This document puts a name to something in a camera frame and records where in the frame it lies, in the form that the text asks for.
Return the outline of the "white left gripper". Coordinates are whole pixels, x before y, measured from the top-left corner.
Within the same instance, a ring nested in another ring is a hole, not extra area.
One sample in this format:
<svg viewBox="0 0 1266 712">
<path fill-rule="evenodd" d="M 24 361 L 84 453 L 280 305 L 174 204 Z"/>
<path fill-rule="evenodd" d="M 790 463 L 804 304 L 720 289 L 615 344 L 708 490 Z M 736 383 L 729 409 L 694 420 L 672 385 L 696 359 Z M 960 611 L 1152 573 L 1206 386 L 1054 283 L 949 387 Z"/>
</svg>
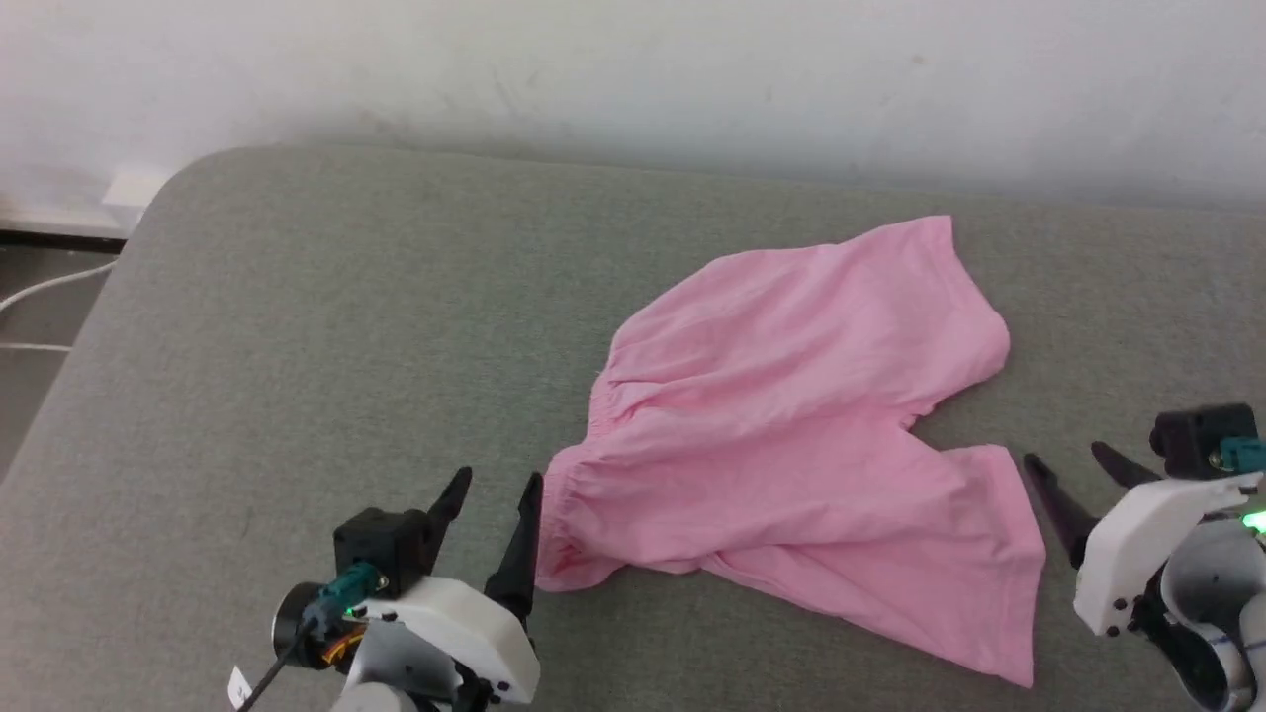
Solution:
<svg viewBox="0 0 1266 712">
<path fill-rule="evenodd" d="M 417 694 L 453 697 L 463 668 L 503 702 L 533 702 L 541 663 L 525 633 L 534 607 L 543 475 L 532 473 L 518 504 L 518 523 L 484 593 L 456 578 L 430 576 L 449 526 L 472 481 L 461 466 L 425 509 L 425 578 L 395 601 L 366 603 L 366 679 Z"/>
</svg>

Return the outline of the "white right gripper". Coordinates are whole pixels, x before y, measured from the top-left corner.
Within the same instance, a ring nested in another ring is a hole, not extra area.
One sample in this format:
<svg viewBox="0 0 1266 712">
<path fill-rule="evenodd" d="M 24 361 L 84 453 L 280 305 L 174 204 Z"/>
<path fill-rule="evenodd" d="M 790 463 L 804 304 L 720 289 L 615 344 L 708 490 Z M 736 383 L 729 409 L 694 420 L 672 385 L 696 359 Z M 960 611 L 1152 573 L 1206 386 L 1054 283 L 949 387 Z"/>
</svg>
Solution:
<svg viewBox="0 0 1266 712">
<path fill-rule="evenodd" d="M 1174 481 L 1127 457 L 1105 442 L 1090 451 L 1103 473 L 1125 488 L 1125 497 L 1099 522 L 1063 492 L 1058 474 L 1039 455 L 1025 454 L 1023 469 L 1039 497 L 1070 568 L 1079 571 L 1074 611 L 1096 636 L 1125 630 L 1137 595 L 1209 513 L 1250 500 L 1263 473 L 1219 481 Z"/>
</svg>

